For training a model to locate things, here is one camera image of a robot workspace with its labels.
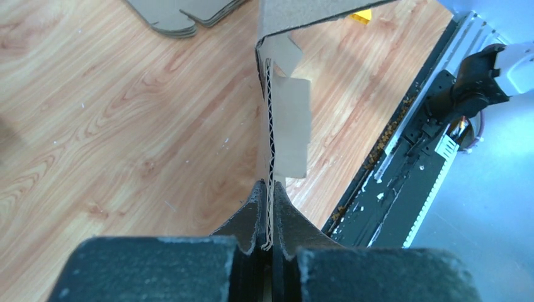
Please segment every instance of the wooden floor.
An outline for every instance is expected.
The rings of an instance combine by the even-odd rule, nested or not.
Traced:
[[[254,179],[258,2],[188,40],[122,1],[0,6],[0,301],[42,301],[93,235],[206,235]],[[309,173],[288,180],[321,226],[448,24],[403,0],[293,33],[312,81]]]

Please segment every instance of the yellow object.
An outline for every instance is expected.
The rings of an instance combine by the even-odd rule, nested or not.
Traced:
[[[350,15],[350,18],[358,22],[361,22],[363,24],[369,23],[371,21],[371,17],[372,17],[371,9],[366,9],[364,11],[359,11],[357,13],[353,13]]]

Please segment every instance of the cardboard flap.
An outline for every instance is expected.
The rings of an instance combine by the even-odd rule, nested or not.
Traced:
[[[300,47],[286,33],[266,38],[259,49],[261,58],[273,60],[288,77],[293,74],[303,55]]]
[[[343,18],[392,0],[261,0],[258,40],[282,31]]]
[[[310,82],[272,75],[276,175],[304,178],[311,138]]]
[[[272,129],[272,124],[270,122],[271,111],[269,109],[269,89],[265,89],[263,94],[263,101],[260,106],[260,129],[259,129],[259,142],[258,142],[258,156],[256,158],[256,177],[258,179],[263,179],[265,183],[268,183],[269,174],[271,170],[270,160],[271,160],[271,139],[270,133]]]

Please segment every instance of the cardboard tab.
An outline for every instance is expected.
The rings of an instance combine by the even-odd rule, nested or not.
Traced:
[[[273,131],[275,138],[275,174],[305,178],[308,144],[312,134],[310,82],[303,79],[272,76]]]

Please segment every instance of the cardboard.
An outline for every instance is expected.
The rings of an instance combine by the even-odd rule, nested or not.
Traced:
[[[371,19],[373,18],[373,13],[371,12],[371,9],[366,9],[364,11],[353,13],[350,18],[367,25],[369,24],[369,22],[371,22]]]
[[[392,0],[260,0],[256,61],[263,90],[257,172],[267,185],[266,243],[273,242],[273,189],[275,181],[305,177],[311,134],[310,82],[291,74],[302,51],[287,32],[316,23],[344,18]],[[274,73],[279,67],[285,77]]]
[[[196,23],[212,27],[247,0],[127,0],[150,27],[166,36],[196,35]]]

